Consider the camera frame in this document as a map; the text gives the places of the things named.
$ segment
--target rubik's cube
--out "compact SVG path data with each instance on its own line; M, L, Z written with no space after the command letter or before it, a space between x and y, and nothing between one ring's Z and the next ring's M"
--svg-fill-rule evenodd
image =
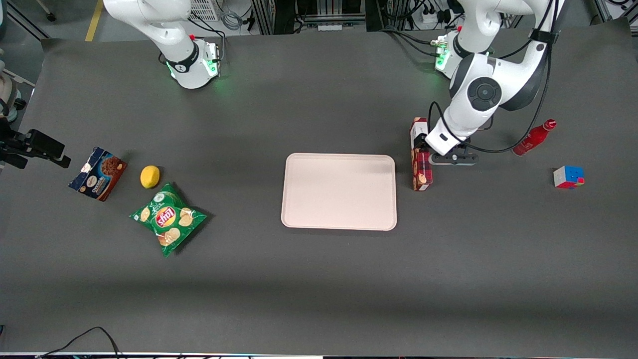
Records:
M580 167L563 166L554 171L554 187L573 190L585 184L585 175Z

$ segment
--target coca-cola bottle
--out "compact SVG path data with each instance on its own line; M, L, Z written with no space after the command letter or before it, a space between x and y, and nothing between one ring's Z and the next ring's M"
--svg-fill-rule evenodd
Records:
M523 156L527 152L529 152L532 148L541 144L547 134L556 127L556 121L553 119L548 119L544 124L534 127L531 129L530 134L525 137L525 139L518 144L518 146L512 149L517 156Z

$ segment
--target plastic tray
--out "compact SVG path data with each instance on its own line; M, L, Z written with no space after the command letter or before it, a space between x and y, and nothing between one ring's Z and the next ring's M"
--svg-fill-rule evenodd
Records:
M389 231L397 223L395 165L385 155L293 153L281 222L292 228Z

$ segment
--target cookie image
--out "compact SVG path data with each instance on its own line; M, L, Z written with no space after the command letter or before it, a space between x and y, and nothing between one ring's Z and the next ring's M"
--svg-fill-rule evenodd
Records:
M166 236L164 234L165 233L158 234L158 241L159 241L159 244L163 246L167 246L170 244L170 242L167 241Z
M190 208L184 207L182 208L182 210L179 212L179 216L180 218L183 216L191 216L191 213L193 212L193 210L191 210Z
M179 238L180 234L179 229L171 228L168 232L164 233L164 239L166 239L168 244L171 244Z
M140 214L140 220L142 222L146 222L146 220L149 219L150 215L151 215L151 210L149 210L149 208L146 207L142 210L142 213Z
M193 223L193 217L191 217L190 214L187 214L185 216L182 216L179 219L179 222L177 224L181 225L182 227L188 227L192 223Z
M120 160L117 157L109 157L106 160L102 161L102 166L100 167L100 170L102 171L103 174L106 174L107 176L115 176L119 170L117 168L117 166L120 165Z

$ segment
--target lemon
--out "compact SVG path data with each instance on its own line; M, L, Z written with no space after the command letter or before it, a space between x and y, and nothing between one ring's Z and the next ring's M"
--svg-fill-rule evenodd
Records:
M146 166L140 174L140 182L144 188L155 187L160 180L160 169L155 166Z

